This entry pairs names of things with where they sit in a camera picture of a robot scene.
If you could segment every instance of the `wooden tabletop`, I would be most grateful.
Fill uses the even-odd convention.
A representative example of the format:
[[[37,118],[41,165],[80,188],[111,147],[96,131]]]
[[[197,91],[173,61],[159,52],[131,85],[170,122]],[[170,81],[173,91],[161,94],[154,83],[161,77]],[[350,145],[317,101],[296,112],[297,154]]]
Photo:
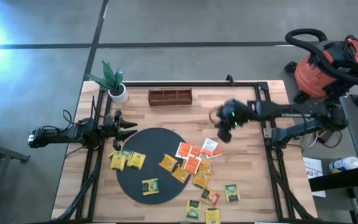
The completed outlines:
[[[271,100],[279,104],[288,103],[284,82],[281,80],[267,82]],[[221,195],[217,204],[221,211],[221,221],[277,221],[260,123],[251,122],[243,128],[232,131],[232,141],[225,144],[218,139],[217,129],[208,119],[208,111],[223,104],[228,99],[236,98],[243,102],[255,100],[254,89],[238,86],[193,87],[193,104],[191,106],[157,106],[151,108],[147,101],[147,94],[148,90],[153,89],[169,88],[129,87],[129,101],[123,105],[113,104],[111,112],[120,109],[125,120],[138,123],[138,126],[133,129],[142,130],[152,127],[171,129],[187,143],[198,147],[201,147],[205,138],[219,142],[223,156],[211,159],[214,174],[208,187]],[[94,82],[84,83],[76,112],[76,120],[89,117],[91,98],[92,96],[97,98],[98,90],[99,86]],[[104,97],[102,112],[105,105],[106,96]],[[293,125],[292,119],[277,119],[278,127],[291,125]],[[71,144],[68,150],[74,150],[78,146]],[[108,154],[110,152],[113,152],[112,139],[105,143],[94,222],[197,222],[185,218],[186,201],[189,199],[199,200],[202,192],[201,189],[191,184],[193,175],[183,192],[174,199],[160,205],[138,203],[124,193],[117,181],[116,171],[109,168]],[[52,218],[62,214],[78,193],[85,158],[86,149],[82,149],[71,154],[65,160]],[[301,150],[298,147],[287,147],[284,150],[284,161],[292,192],[307,211],[317,217]],[[241,194],[239,202],[226,202],[223,190],[226,184],[237,184]],[[86,197],[84,215],[86,215],[88,209],[89,194],[90,190]],[[280,198],[286,213],[282,192]],[[204,222],[204,210],[208,207],[207,204],[202,202],[202,213],[198,222]]]

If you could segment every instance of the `paper sign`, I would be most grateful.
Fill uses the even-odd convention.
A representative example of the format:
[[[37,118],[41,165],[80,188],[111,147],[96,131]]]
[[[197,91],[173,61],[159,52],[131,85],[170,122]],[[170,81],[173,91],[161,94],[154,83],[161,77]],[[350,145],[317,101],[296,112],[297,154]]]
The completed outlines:
[[[308,175],[308,179],[321,177],[323,175],[321,160],[304,157],[303,162],[305,163],[306,174]],[[326,197],[326,192],[323,190],[319,192],[312,192],[311,194],[317,197]]]
[[[197,147],[192,146],[190,149],[190,154],[199,157],[201,155],[201,151],[197,149]]]
[[[175,156],[179,157],[181,159],[186,159],[189,156],[190,149],[191,149],[191,144],[181,142],[179,144],[179,147],[178,147],[178,150],[177,150],[177,153]]]
[[[212,156],[217,146],[217,142],[212,141],[210,139],[205,139],[203,147],[201,148],[201,152],[206,154],[207,156]]]
[[[201,163],[201,158],[197,156],[189,156],[183,169],[191,172],[192,174],[197,173],[198,166]]]
[[[221,150],[221,148],[218,146],[218,147],[214,150],[214,153],[212,154],[212,156],[205,155],[205,157],[206,157],[207,159],[211,159],[211,158],[218,157],[218,156],[221,156],[221,155],[222,155],[222,150]]]

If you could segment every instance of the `concrete floor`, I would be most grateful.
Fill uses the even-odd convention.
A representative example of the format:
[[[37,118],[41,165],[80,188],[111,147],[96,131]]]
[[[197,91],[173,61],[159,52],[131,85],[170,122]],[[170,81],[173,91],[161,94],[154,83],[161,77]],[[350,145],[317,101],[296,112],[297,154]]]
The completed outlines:
[[[91,44],[102,2],[1,0],[0,45]],[[99,42],[276,42],[305,27],[342,40],[358,37],[355,15],[358,0],[111,0]],[[31,155],[28,164],[13,161],[9,167],[0,191],[0,223],[49,220],[66,145],[29,149],[27,137],[38,126],[66,125],[62,109],[75,114],[89,54],[90,49],[0,50],[0,145]],[[101,75],[102,59],[124,70],[125,80],[222,80],[230,73],[238,80],[284,80],[292,99],[295,81],[283,67],[306,54],[296,47],[98,49],[91,73]],[[316,144],[304,155],[353,155],[349,133],[343,133],[337,148]],[[323,220],[350,221],[343,192],[315,201]]]

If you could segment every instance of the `red shop vacuum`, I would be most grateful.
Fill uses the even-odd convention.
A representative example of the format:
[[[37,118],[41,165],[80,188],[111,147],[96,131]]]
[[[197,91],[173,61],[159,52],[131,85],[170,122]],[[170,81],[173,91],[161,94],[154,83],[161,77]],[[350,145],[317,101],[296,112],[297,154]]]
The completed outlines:
[[[317,37],[319,43],[313,45],[293,38],[302,34]],[[310,52],[300,62],[290,62],[284,68],[294,74],[298,84],[295,103],[302,104],[309,98],[336,101],[352,86],[358,85],[358,40],[353,35],[348,35],[344,41],[330,41],[320,30],[296,29],[289,32],[285,40]]]

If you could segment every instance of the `black hose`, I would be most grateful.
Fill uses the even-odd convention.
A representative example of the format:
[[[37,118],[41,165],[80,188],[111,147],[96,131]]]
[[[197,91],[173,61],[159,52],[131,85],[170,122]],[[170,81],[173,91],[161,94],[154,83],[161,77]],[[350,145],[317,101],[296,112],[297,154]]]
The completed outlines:
[[[309,35],[313,35],[315,37],[317,37],[320,41],[321,40],[326,40],[327,37],[325,36],[325,34],[323,32],[321,32],[320,30],[317,29],[296,29],[293,31],[290,31],[289,33],[286,34],[285,36],[285,40],[289,43],[292,44],[294,46],[300,47],[302,49],[307,50],[308,52],[312,53],[313,55],[317,56],[320,65],[322,66],[323,69],[325,69],[329,76],[332,76],[334,78],[340,79],[342,81],[345,82],[349,82],[353,85],[358,85],[358,77],[354,77],[352,75],[349,75],[347,73],[341,72],[338,69],[334,68],[326,59],[326,57],[323,55],[323,53],[320,51],[319,48],[317,48],[316,46],[314,46],[311,43],[302,41],[302,40],[298,40],[293,38],[296,35],[301,35],[301,34],[309,34]]]

